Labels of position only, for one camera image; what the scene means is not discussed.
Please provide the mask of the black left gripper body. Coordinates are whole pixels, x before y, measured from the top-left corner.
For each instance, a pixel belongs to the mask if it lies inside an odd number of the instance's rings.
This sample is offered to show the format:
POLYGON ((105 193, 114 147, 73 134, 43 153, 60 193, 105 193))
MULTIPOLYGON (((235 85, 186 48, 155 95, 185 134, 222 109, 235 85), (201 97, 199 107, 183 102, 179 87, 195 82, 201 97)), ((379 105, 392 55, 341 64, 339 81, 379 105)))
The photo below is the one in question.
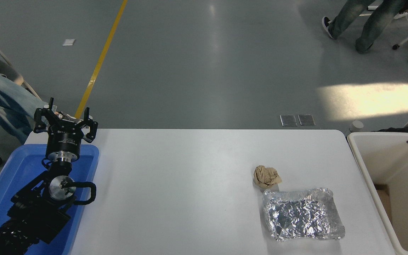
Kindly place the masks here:
POLYGON ((83 133, 79 129, 79 123, 82 121, 77 118, 47 119, 48 140, 46 154, 55 154, 61 151, 79 154, 83 137, 83 133))

